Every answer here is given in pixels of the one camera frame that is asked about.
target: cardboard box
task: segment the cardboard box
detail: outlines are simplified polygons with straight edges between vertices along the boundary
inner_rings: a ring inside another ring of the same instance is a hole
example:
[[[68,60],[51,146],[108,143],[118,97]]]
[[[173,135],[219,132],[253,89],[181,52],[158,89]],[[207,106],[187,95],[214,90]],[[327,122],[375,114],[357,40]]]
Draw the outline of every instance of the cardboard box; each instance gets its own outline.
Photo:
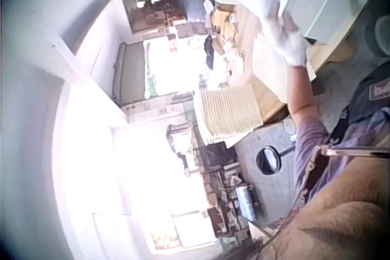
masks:
[[[230,12],[225,12],[223,10],[219,10],[218,8],[214,10],[211,16],[211,23],[213,26],[222,27],[224,23],[228,20]]]
[[[205,191],[206,191],[206,194],[213,192],[213,188],[211,187],[210,184],[205,185]]]
[[[236,27],[232,23],[225,22],[224,26],[221,27],[221,33],[226,41],[233,41],[236,35]]]
[[[215,193],[207,194],[207,201],[211,206],[218,206],[218,199]]]

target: wall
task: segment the wall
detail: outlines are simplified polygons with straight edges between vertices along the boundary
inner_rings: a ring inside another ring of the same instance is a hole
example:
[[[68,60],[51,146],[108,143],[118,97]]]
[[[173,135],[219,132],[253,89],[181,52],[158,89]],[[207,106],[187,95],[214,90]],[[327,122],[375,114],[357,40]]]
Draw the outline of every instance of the wall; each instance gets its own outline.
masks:
[[[23,54],[29,55],[32,48],[33,54],[38,60],[32,60],[47,70],[54,70],[52,60],[45,58],[48,62],[42,62],[41,56],[48,54],[60,54],[63,58],[68,58],[74,66],[82,68],[79,62],[73,57],[61,36],[75,23],[83,18],[85,11],[95,0],[4,0],[3,6],[7,6],[10,18],[2,19],[6,23],[3,28],[10,32]],[[126,11],[122,0],[112,0],[106,7],[109,10],[109,18],[100,24],[97,30],[105,32],[105,39],[109,43],[98,44],[106,52],[117,52],[118,46],[131,36],[130,24],[126,16]],[[37,52],[37,46],[43,46],[42,52]],[[102,54],[98,60],[101,66],[96,66],[94,72],[88,72],[95,82],[107,93],[110,94],[112,74],[107,74],[107,68],[113,72],[113,65],[116,60],[115,54]]]
[[[31,66],[9,66],[2,45],[2,244],[15,259],[72,259],[51,177],[52,132],[64,80]]]
[[[100,223],[102,226],[103,224],[105,226],[117,225],[119,221],[123,224],[127,223],[126,226],[130,231],[130,237],[132,239],[131,242],[136,246],[140,259],[142,260],[209,260],[222,251],[219,242],[216,241],[214,245],[185,250],[175,254],[152,254],[144,236],[144,231],[141,226],[142,214],[148,214],[151,210],[150,206],[158,208],[161,205],[161,201],[164,201],[164,198],[156,200],[155,197],[151,200],[146,194],[149,194],[149,192],[151,192],[150,194],[155,194],[155,181],[160,181],[161,178],[158,180],[154,178],[158,174],[162,174],[159,168],[165,168],[166,166],[161,162],[160,167],[151,167],[148,162],[155,161],[158,163],[161,158],[167,158],[171,155],[172,160],[169,160],[169,162],[172,164],[180,164],[169,148],[165,132],[168,124],[179,124],[183,122],[186,122],[186,119],[184,115],[180,114],[141,125],[125,127],[113,132],[115,161],[120,173],[121,193],[124,202],[128,202],[125,205],[131,205],[131,215],[125,219],[105,219],[104,223],[101,221]],[[112,247],[110,254],[115,254],[114,247]]]
[[[121,105],[145,98],[145,70],[143,42],[126,46],[121,77]]]
[[[102,145],[112,146],[110,127],[126,124],[125,114],[104,92],[108,91],[111,77],[107,76],[104,83],[96,78],[105,75],[112,66],[111,60],[101,61],[101,68],[97,67],[100,74],[91,76],[61,38],[91,2],[2,0],[2,241],[17,259],[104,259],[96,231],[90,224],[91,214],[89,221],[83,218],[87,207],[89,212],[91,206],[102,211],[101,201],[95,196],[90,206],[81,205],[86,191],[68,190],[54,176],[61,154],[65,152],[66,160],[76,162],[71,155],[79,159],[74,150],[79,151],[80,158],[90,158],[89,168],[82,169],[81,177],[73,177],[78,173],[75,165],[69,164],[74,169],[66,171],[69,176],[66,186],[72,178],[80,186],[82,176],[94,174],[90,167],[97,158],[109,161],[108,150]],[[131,31],[121,0],[112,0],[107,8],[104,32],[116,35],[112,39],[111,35],[106,36],[113,46],[105,52],[111,52]],[[74,86],[82,89],[83,94],[79,95],[76,112],[80,115],[74,114],[75,122],[71,124],[74,126],[69,126],[68,141],[77,141],[81,149],[74,144],[60,149],[55,129],[59,127],[59,116],[65,121],[68,103],[62,97],[66,95],[64,90]],[[92,139],[99,143],[97,149],[92,147]],[[104,172],[101,166],[98,174]],[[98,174],[91,180],[99,178]],[[112,181],[107,184],[112,188]],[[78,191],[82,198],[70,195]]]
[[[95,111],[82,87],[65,87],[69,90],[63,91],[64,114],[55,125],[54,145],[59,151],[53,177],[69,246],[74,255],[79,251],[76,259],[120,259],[110,256],[113,249],[125,249],[126,259],[139,259],[126,230],[113,233],[115,222],[104,225],[105,219],[131,212],[122,204],[110,123]]]

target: floor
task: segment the floor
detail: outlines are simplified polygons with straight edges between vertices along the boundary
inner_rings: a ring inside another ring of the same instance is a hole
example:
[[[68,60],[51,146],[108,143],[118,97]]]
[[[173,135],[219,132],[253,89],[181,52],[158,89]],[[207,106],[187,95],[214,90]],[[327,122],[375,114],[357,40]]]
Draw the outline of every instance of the floor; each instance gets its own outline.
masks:
[[[328,63],[318,73],[316,82],[324,87],[324,93],[316,96],[322,120],[332,130],[341,110],[347,105],[360,80],[388,58],[375,56],[367,46],[364,31],[380,15],[388,13],[383,0],[370,0],[358,17],[347,41],[353,47],[348,61]],[[289,211],[295,192],[293,185],[294,152],[282,158],[282,168],[275,175],[265,176],[256,167],[255,157],[265,145],[274,146],[279,152],[292,146],[283,123],[261,128],[246,136],[236,146],[244,177],[256,186],[261,208],[258,210],[258,225],[266,227]]]

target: gloved hand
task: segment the gloved hand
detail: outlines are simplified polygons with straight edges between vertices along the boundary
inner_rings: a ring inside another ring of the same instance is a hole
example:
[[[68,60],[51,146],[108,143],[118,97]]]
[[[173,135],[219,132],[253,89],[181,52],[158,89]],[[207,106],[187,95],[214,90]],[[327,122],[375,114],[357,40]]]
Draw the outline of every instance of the gloved hand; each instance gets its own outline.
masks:
[[[281,18],[278,16],[279,0],[260,1],[260,21],[266,41],[273,45],[276,52],[284,56],[287,64],[306,66],[305,40],[291,15],[284,11]]]

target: shirt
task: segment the shirt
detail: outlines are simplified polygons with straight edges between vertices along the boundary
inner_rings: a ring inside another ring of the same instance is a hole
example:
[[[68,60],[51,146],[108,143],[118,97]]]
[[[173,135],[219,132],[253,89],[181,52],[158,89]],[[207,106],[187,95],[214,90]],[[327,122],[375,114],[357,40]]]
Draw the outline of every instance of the shirt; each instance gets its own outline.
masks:
[[[344,139],[337,147],[369,146],[373,139],[384,129],[389,133],[390,108],[382,108],[369,118],[349,125]],[[294,186],[298,191],[306,173],[315,146],[328,144],[329,133],[319,119],[302,121],[297,128],[297,147],[294,161]],[[331,156],[324,173],[309,192],[311,200],[327,183],[338,176],[350,163],[351,156]]]

